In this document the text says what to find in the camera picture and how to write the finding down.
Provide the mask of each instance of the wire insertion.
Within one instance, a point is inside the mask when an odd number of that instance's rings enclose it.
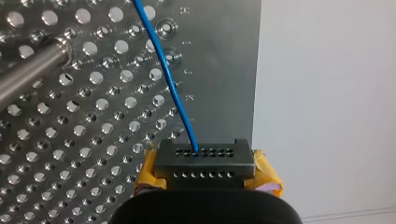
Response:
[[[142,21],[143,25],[145,26],[148,36],[151,39],[151,42],[155,48],[155,51],[157,53],[158,59],[161,63],[161,67],[163,68],[164,76],[166,79],[166,82],[169,86],[169,91],[171,92],[172,98],[175,102],[175,105],[177,107],[177,110],[181,116],[181,120],[184,123],[184,126],[186,128],[187,134],[190,138],[190,143],[191,147],[195,152],[199,151],[198,148],[198,143],[195,138],[194,130],[191,126],[191,123],[189,121],[189,117],[187,115],[187,112],[178,96],[177,93],[177,87],[175,85],[175,81],[173,80],[171,70],[169,68],[168,62],[166,60],[165,53],[163,52],[163,46],[161,45],[161,42],[157,36],[157,34],[154,31],[153,26],[149,22],[149,18],[145,12],[145,9],[143,7],[143,4],[141,3],[140,0],[134,0],[134,7],[136,8],[137,14],[140,17],[140,20]]]

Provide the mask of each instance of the yellow object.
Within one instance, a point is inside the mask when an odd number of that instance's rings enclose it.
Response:
[[[150,149],[146,153],[146,159],[143,164],[139,177],[134,185],[134,190],[140,185],[151,186],[159,189],[166,189],[166,180],[157,179],[154,176],[154,162],[157,150]],[[245,189],[256,189],[265,184],[278,184],[280,189],[274,190],[274,194],[280,197],[283,192],[283,182],[277,175],[275,169],[265,158],[262,150],[254,152],[254,161],[256,163],[256,174],[253,179],[245,181]]]
[[[270,165],[270,162],[265,158],[262,150],[254,151],[254,163],[256,164],[256,174],[253,179],[245,180],[245,189],[256,189],[265,184],[277,184],[280,189],[275,189],[273,193],[277,197],[282,196],[283,182]]]

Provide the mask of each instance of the perforated metal panel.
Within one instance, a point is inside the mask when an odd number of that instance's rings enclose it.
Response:
[[[241,2],[144,1],[200,142],[251,139],[260,1]],[[106,223],[149,141],[187,141],[133,4],[3,0],[0,14],[0,73],[44,35],[74,50],[0,113],[0,222]]]

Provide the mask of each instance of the metal pegboard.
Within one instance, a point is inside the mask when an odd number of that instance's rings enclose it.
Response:
[[[251,139],[260,1],[243,2],[144,1],[200,142]],[[0,14],[0,72],[43,35],[74,50],[0,113],[0,222],[106,223],[149,141],[187,141],[133,4],[3,0]]]

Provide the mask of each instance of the hole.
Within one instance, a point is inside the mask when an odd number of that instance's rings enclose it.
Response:
[[[178,137],[180,137],[180,132],[179,131],[171,132],[171,138],[178,138]]]
[[[156,95],[152,99],[152,103],[154,103],[154,105],[156,105],[156,106],[161,106],[165,103],[165,98],[163,98],[163,96],[161,96],[161,95]]]
[[[59,116],[57,120],[59,124],[66,124],[69,121],[69,119],[65,116]]]
[[[105,165],[107,165],[107,160],[106,159],[99,159],[97,164],[100,165],[100,166],[105,166]]]
[[[137,171],[138,173],[140,173],[140,171],[142,170],[142,166],[143,166],[142,163],[136,165],[136,171]]]
[[[38,210],[42,210],[44,208],[44,205],[42,203],[35,203],[33,207],[35,210],[38,211]]]
[[[58,210],[52,209],[49,211],[49,217],[57,217],[59,216]]]
[[[11,127],[11,122],[9,122],[7,120],[0,119],[0,127],[2,129],[8,129]]]
[[[96,217],[95,217],[95,216],[88,216],[88,217],[87,217],[87,220],[88,220],[89,222],[94,222],[94,221],[96,221]]]
[[[77,169],[78,167],[81,167],[81,162],[80,161],[72,161],[71,165],[73,168]]]
[[[149,77],[153,80],[153,81],[158,81],[161,79],[161,77],[163,77],[163,71],[161,71],[158,68],[153,68],[151,69],[151,71],[149,72]]]
[[[23,16],[16,11],[11,11],[8,13],[7,21],[13,27],[21,27],[24,24]]]
[[[123,192],[125,192],[125,187],[123,185],[118,185],[114,188],[114,190],[117,194],[122,194]]]
[[[119,166],[114,166],[113,168],[111,168],[111,174],[112,175],[120,175],[121,168]]]
[[[102,133],[109,134],[114,131],[114,126],[110,123],[105,123],[102,125]]]
[[[77,196],[76,191],[73,189],[70,189],[66,192],[66,197],[69,199],[76,198],[76,196]]]
[[[129,130],[131,130],[131,132],[135,133],[135,132],[139,131],[139,129],[140,129],[140,123],[139,122],[132,121],[129,124]]]
[[[59,82],[63,86],[70,86],[73,83],[73,77],[69,74],[63,73],[59,76]]]
[[[166,128],[166,120],[164,119],[157,120],[157,122],[155,123],[155,127],[158,130],[163,130],[164,128]]]
[[[67,218],[64,219],[64,223],[66,223],[66,224],[71,224],[73,222],[74,222],[74,220],[71,217],[67,217]]]
[[[72,209],[72,213],[74,216],[78,217],[79,215],[82,214],[81,208],[80,207],[75,207]]]
[[[150,39],[146,42],[146,49],[147,49],[148,52],[150,52],[150,53],[155,52],[154,45],[152,44],[152,42],[151,42]]]
[[[155,18],[155,9],[154,9],[154,7],[146,6],[145,7],[145,12],[146,12],[146,15],[148,16],[148,19],[150,21]]]
[[[110,94],[110,95],[118,95],[118,94],[120,94],[120,88],[118,88],[118,87],[110,87],[110,89],[108,90],[108,93]]]
[[[46,25],[56,25],[58,23],[58,16],[53,11],[44,11],[41,15],[41,20],[43,20]]]
[[[103,81],[103,75],[99,72],[92,72],[90,74],[90,82],[94,85],[99,85]]]
[[[20,177],[17,175],[9,175],[7,180],[9,184],[16,185],[20,182]]]
[[[35,53],[35,51],[32,48],[30,48],[29,46],[27,46],[27,45],[20,46],[19,47],[19,51],[20,51],[21,58],[23,58],[23,59],[27,59],[32,54]]]
[[[116,201],[116,197],[114,196],[109,196],[106,198],[106,202],[108,203],[114,203]]]
[[[144,139],[147,141],[151,141],[155,138],[155,133],[146,133]]]
[[[44,167],[45,167],[46,170],[48,170],[48,171],[51,171],[51,170],[54,170],[54,169],[55,169],[55,165],[52,164],[52,163],[50,163],[50,162],[47,162],[47,163],[44,165]]]
[[[76,11],[76,19],[81,24],[86,24],[91,21],[91,14],[85,8],[80,8]]]
[[[134,144],[134,146],[132,147],[132,151],[136,154],[140,153],[143,150],[143,145],[140,143],[136,143]]]
[[[16,213],[16,212],[21,211],[21,208],[20,208],[19,206],[17,206],[17,205],[11,205],[11,206],[8,208],[8,211],[9,211],[9,212],[12,212],[12,213]]]
[[[73,140],[71,140],[71,139],[66,139],[66,140],[64,140],[64,145],[65,145],[66,147],[73,147],[74,144],[75,144],[75,142],[74,142]]]
[[[92,42],[88,41],[85,42],[84,45],[82,46],[82,51],[88,56],[92,56],[98,52],[98,48],[96,47],[95,44]]]
[[[69,179],[71,174],[69,171],[62,171],[59,173],[59,176],[61,177],[62,180]]]
[[[95,207],[95,212],[96,212],[97,214],[102,214],[102,213],[104,213],[105,211],[106,211],[106,209],[105,209],[105,207],[102,206],[102,205],[98,205],[98,206]]]
[[[50,192],[44,192],[44,193],[41,194],[41,198],[42,198],[44,201],[49,201],[49,200],[52,199],[52,193],[50,193]]]
[[[17,117],[21,114],[21,109],[17,105],[9,105],[8,106],[8,114]]]
[[[128,141],[129,141],[128,135],[122,134],[122,135],[119,136],[119,142],[120,142],[120,143],[126,143],[126,142],[128,142]]]
[[[72,113],[77,112],[79,110],[79,103],[77,103],[76,101],[69,101],[66,104],[66,108]]]
[[[126,182],[127,183],[134,183],[136,181],[136,176],[135,175],[128,175],[126,177]]]
[[[53,151],[53,159],[61,161],[64,158],[64,152],[60,149]]]
[[[49,91],[49,98],[51,98],[52,100],[59,99],[61,98],[61,96],[61,93],[58,91]]]
[[[87,131],[87,129],[82,125],[77,125],[74,127],[74,134],[77,136],[82,136]]]
[[[215,178],[215,177],[216,177],[216,172],[213,172],[213,171],[210,172],[210,173],[209,173],[209,177],[210,177],[210,178]]]
[[[205,171],[200,173],[200,177],[201,178],[206,178],[206,176],[207,176],[207,173]]]
[[[66,28],[64,30],[64,37],[67,39],[74,39],[77,37],[77,32],[73,28]]]
[[[7,154],[0,155],[0,163],[3,165],[9,164],[11,162],[11,157]]]
[[[21,146],[17,143],[11,143],[8,145],[8,149],[12,152],[19,152],[21,151]]]
[[[26,160],[28,160],[29,162],[37,161],[38,160],[37,153],[35,152],[26,153]]]
[[[129,109],[134,108],[137,105],[137,101],[134,97],[128,97],[125,99],[125,106]]]
[[[91,189],[91,195],[94,196],[94,197],[99,196],[100,193],[101,193],[101,190],[99,190],[99,188]]]
[[[85,182],[84,180],[79,180],[77,182],[77,187],[79,187],[79,188],[84,188],[86,186],[87,186],[87,182]]]
[[[134,74],[129,70],[123,70],[120,73],[120,79],[122,82],[130,82],[134,79]]]
[[[171,117],[174,117],[176,114],[178,114],[177,108],[172,107],[168,110],[168,115]]]
[[[96,108],[99,110],[106,110],[108,108],[108,100],[99,99],[96,101]]]
[[[123,12],[119,7],[113,7],[108,11],[108,17],[114,22],[119,22],[123,19]]]
[[[67,202],[65,202],[65,201],[60,201],[59,203],[58,203],[58,206],[59,207],[67,207],[69,205],[69,203],[67,203]]]
[[[21,139],[21,140],[27,140],[30,137],[30,133],[27,132],[24,129],[21,129],[19,131],[17,131],[17,136]]]
[[[62,188],[62,184],[61,183],[53,183],[51,185],[52,189],[58,190]]]
[[[87,176],[88,178],[93,178],[94,176],[96,176],[96,171],[90,168],[85,172],[85,176]]]
[[[96,119],[97,119],[97,117],[96,117],[96,115],[94,115],[94,114],[88,114],[88,115],[85,117],[85,120],[87,120],[89,123],[95,122]]]
[[[105,38],[105,37],[107,37],[108,35],[110,35],[110,32],[111,32],[111,30],[110,29],[107,29],[105,26],[99,26],[97,29],[96,29],[96,35],[99,37],[99,38]]]
[[[86,98],[91,95],[91,90],[87,87],[83,87],[78,90],[78,95],[81,96],[82,98]]]
[[[40,103],[37,105],[37,110],[40,114],[48,114],[50,112],[50,106],[46,103]]]
[[[36,119],[36,118],[28,119],[27,122],[28,122],[29,125],[32,126],[32,127],[36,127],[36,126],[40,125],[40,120],[39,120],[39,119]]]
[[[220,178],[223,178],[223,177],[225,177],[226,176],[226,174],[224,173],[224,172],[219,172],[219,177]]]
[[[58,131],[56,131],[55,129],[49,127],[48,129],[46,129],[46,136],[48,138],[55,138],[58,135]]]
[[[84,147],[79,151],[79,156],[84,159],[87,159],[91,156],[91,150],[87,147]]]

